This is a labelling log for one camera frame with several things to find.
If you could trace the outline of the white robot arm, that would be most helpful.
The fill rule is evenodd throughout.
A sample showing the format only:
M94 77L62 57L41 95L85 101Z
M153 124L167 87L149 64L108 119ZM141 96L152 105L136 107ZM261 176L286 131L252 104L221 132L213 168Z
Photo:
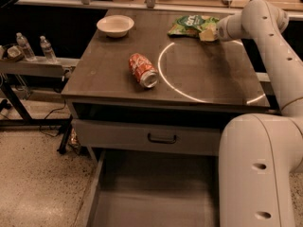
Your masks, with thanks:
M264 0L217 24L222 41L255 42L281 115L232 119L219 146L220 227L295 227L289 175L302 170L303 62L281 32L287 13Z

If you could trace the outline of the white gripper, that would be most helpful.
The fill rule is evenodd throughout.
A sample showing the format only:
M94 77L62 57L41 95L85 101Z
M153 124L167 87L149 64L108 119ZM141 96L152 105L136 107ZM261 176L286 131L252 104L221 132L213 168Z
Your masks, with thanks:
M233 41L241 39L243 30L241 26L241 15L234 14L222 18L217 27L215 24L206 24L201 27L199 38L203 42L214 42L218 38L221 41Z

